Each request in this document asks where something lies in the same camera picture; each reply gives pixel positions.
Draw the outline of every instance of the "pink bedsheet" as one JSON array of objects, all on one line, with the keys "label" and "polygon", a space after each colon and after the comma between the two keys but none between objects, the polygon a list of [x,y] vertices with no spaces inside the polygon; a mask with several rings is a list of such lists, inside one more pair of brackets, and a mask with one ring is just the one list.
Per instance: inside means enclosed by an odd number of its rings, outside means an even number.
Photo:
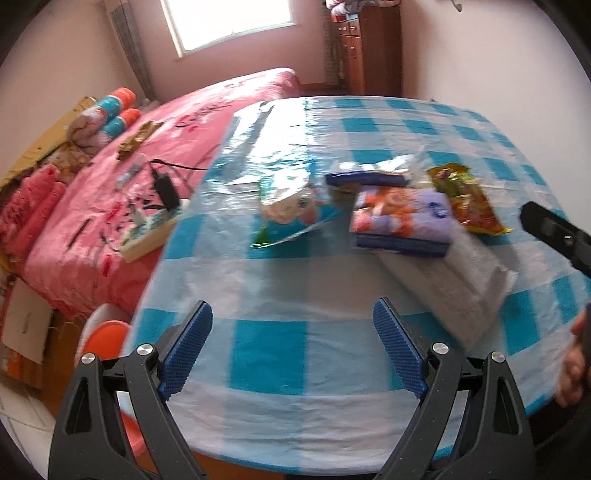
[{"label": "pink bedsheet", "polygon": [[[84,168],[67,188],[20,268],[23,279],[66,314],[90,313],[102,303],[113,303],[131,314],[161,249],[127,264],[101,237],[113,247],[119,246],[131,221],[126,196],[144,207],[161,202],[152,191],[146,167],[124,188],[125,194],[115,190],[115,180],[139,153],[148,159],[208,167],[234,112],[254,102],[300,95],[296,74],[289,69],[275,69],[211,85],[147,113],[96,155],[92,165]],[[118,161],[119,143],[148,120],[165,124],[129,160]],[[166,171],[167,167],[158,169]],[[170,170],[168,173],[181,197],[190,197],[177,175]],[[179,173],[195,187],[204,172]],[[147,215],[154,212],[145,210]]]}]

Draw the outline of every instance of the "curtain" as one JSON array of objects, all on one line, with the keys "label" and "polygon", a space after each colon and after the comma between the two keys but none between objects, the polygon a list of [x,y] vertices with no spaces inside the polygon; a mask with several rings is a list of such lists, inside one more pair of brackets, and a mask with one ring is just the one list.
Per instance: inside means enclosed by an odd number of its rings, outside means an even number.
[{"label": "curtain", "polygon": [[342,75],[341,51],[339,37],[330,19],[330,10],[324,2],[318,2],[322,9],[322,30],[324,36],[324,76],[328,86],[339,85]]},{"label": "curtain", "polygon": [[146,98],[154,100],[156,98],[156,92],[154,91],[154,84],[152,83],[152,77],[148,70],[144,49],[139,37],[138,26],[131,5],[127,0],[108,0],[105,3],[125,56]]}]

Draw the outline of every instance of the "black charger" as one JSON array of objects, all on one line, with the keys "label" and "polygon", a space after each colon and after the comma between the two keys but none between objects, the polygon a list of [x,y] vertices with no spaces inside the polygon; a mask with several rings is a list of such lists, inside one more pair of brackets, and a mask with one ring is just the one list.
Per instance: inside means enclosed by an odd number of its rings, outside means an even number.
[{"label": "black charger", "polygon": [[154,190],[162,200],[162,204],[169,211],[172,212],[174,209],[181,205],[181,200],[178,196],[177,189],[174,188],[173,181],[170,176],[165,173],[158,172],[154,166],[150,163],[150,171],[154,178]]}]

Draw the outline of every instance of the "blue checkered tablecloth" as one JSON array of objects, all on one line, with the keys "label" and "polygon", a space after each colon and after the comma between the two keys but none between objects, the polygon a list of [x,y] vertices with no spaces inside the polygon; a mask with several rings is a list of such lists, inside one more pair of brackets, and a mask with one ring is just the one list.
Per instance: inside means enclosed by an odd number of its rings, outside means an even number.
[{"label": "blue checkered tablecloth", "polygon": [[[281,472],[375,472],[417,400],[404,390],[374,331],[372,304],[388,296],[432,340],[454,344],[432,314],[368,251],[355,250],[340,215],[296,240],[250,249],[260,226],[262,172],[314,163],[374,163],[423,152],[457,161],[486,185],[513,233],[485,238],[519,272],[498,321],[470,353],[505,352],[528,412],[554,392],[569,322],[589,286],[569,263],[519,227],[535,200],[556,198],[509,138],[476,112],[438,103],[322,97],[257,103],[238,112],[225,146],[191,200],[144,292],[125,345],[154,342],[197,300],[213,330],[168,406],[196,451]],[[459,425],[455,408],[440,454]]]}]

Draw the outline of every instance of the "white wall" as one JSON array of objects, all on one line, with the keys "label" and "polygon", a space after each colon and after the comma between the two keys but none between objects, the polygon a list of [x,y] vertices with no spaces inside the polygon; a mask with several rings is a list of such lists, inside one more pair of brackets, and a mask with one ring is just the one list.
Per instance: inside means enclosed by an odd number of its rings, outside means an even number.
[{"label": "white wall", "polygon": [[474,109],[591,231],[591,82],[530,0],[402,0],[404,96]]},{"label": "white wall", "polygon": [[[276,67],[294,69],[301,83],[324,82],[322,14],[326,8],[320,0],[290,0],[295,26],[244,35],[181,59],[160,0],[131,3],[161,102],[223,80]],[[249,2],[244,2],[243,8],[250,8]],[[195,28],[203,22],[207,22],[207,17],[196,18]]]},{"label": "white wall", "polygon": [[0,67],[0,174],[85,95],[143,93],[99,0],[53,0]]}]

